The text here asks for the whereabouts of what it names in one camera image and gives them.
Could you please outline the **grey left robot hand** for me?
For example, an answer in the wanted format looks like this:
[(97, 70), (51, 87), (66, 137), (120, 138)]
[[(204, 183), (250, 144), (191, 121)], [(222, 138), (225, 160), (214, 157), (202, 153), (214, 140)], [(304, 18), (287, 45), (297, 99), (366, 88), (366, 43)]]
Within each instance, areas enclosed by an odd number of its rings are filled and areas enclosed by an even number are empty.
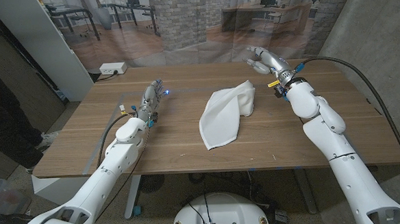
[(164, 90), (163, 81), (161, 79), (154, 80), (150, 83), (142, 96), (141, 103), (137, 110), (137, 117), (147, 122), (154, 112), (157, 112), (160, 99), (168, 95), (169, 91)]

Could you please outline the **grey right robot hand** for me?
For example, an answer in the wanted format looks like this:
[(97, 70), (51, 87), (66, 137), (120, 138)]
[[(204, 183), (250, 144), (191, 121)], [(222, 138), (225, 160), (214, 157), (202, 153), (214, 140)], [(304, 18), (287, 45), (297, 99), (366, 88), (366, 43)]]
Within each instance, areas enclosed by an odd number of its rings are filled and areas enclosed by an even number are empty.
[(246, 60), (246, 63), (255, 69), (259, 74), (274, 74), (282, 86), (290, 85), (290, 81), (295, 76), (295, 71), (283, 58), (275, 55), (262, 47), (250, 46), (247, 51), (252, 51), (262, 62), (252, 59)]

